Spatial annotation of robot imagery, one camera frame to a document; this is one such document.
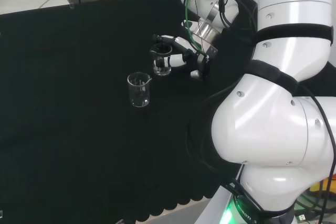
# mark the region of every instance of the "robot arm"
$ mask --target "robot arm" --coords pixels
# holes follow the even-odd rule
[[[331,12],[331,0],[259,0],[253,60],[296,82],[315,76],[329,59],[332,39],[322,30],[332,32]],[[206,20],[208,15],[202,10],[200,16]],[[336,132],[336,98],[318,100]],[[328,131],[312,99],[293,97],[256,74],[244,75],[219,106],[212,138],[223,159],[245,164],[242,187],[272,212],[289,209],[304,190],[326,178],[333,160]]]
[[[159,69],[181,67],[188,64],[188,62],[194,61],[197,62],[197,69],[191,72],[191,77],[204,79],[208,74],[211,60],[214,59],[218,52],[213,46],[213,41],[221,35],[225,27],[230,26],[239,13],[236,1],[225,1],[225,16],[229,24],[223,24],[220,19],[219,0],[193,0],[189,4],[189,10],[200,17],[197,22],[188,22],[192,40],[200,46],[204,55],[197,52],[195,46],[191,45],[191,43],[184,38],[154,35],[154,43],[165,43],[181,52],[177,55],[157,58],[155,56],[156,52],[152,51],[155,57],[154,72],[160,74]]]

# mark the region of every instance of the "table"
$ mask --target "table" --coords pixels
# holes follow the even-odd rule
[[[222,174],[189,158],[185,129],[197,104],[243,74],[252,47],[224,33],[205,82],[183,71],[155,77],[149,107],[129,104],[127,76],[152,70],[152,35],[182,35],[182,20],[180,0],[101,0],[0,16],[3,223],[143,221],[211,198],[236,175],[239,166],[221,160],[210,139],[206,152]],[[308,82],[313,91],[325,92],[314,81],[334,77],[327,68]],[[201,118],[195,135],[205,130]]]

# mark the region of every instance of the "small glass beaker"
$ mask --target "small glass beaker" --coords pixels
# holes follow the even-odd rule
[[[158,76],[167,76],[172,71],[168,64],[168,58],[173,51],[172,46],[165,43],[159,43],[150,49],[150,53],[154,59],[153,70]]]
[[[131,104],[145,107],[150,102],[150,81],[152,78],[141,72],[132,73],[127,77]]]

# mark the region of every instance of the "green cable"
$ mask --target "green cable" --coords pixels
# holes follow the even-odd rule
[[[204,54],[204,52],[202,51],[202,48],[199,47],[198,43],[194,40],[191,31],[190,31],[190,27],[189,27],[189,20],[188,20],[188,6],[189,6],[189,1],[190,0],[186,0],[185,3],[185,20],[186,20],[186,26],[187,26],[187,31],[190,37],[191,42],[194,44],[194,46]]]

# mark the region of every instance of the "black strap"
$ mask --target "black strap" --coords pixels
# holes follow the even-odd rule
[[[273,82],[286,89],[292,95],[295,94],[298,88],[296,79],[261,60],[251,60],[245,69],[245,73]]]
[[[330,27],[318,24],[285,24],[270,26],[258,31],[255,36],[255,44],[268,39],[290,37],[321,38],[330,40],[331,44],[333,44],[333,36],[333,26]]]

